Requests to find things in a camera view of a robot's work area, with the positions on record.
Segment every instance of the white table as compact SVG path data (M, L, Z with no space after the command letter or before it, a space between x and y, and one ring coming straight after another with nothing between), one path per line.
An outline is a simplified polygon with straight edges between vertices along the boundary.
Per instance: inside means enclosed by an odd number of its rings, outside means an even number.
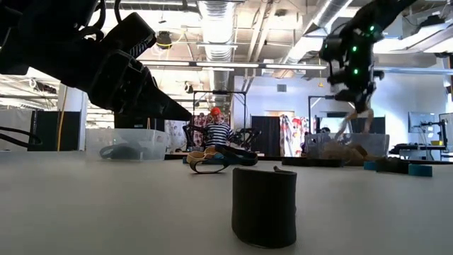
M271 170L277 162L254 168ZM297 171L297 243L265 250L231 230L231 171L180 160L86 163L78 153L0 153L0 254L432 255L453 252L453 171Z

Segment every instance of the clear plastic container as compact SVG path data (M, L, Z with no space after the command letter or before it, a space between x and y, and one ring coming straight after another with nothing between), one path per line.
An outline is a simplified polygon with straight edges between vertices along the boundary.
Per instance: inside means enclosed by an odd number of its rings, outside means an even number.
M88 160L164 160L168 135L145 129L87 129Z
M337 141L335 135L319 133L305 136L306 155L312 159L343 159L360 164L360 161L386 157L389 151L389 135L343 134ZM359 146L365 149L367 156L363 156Z

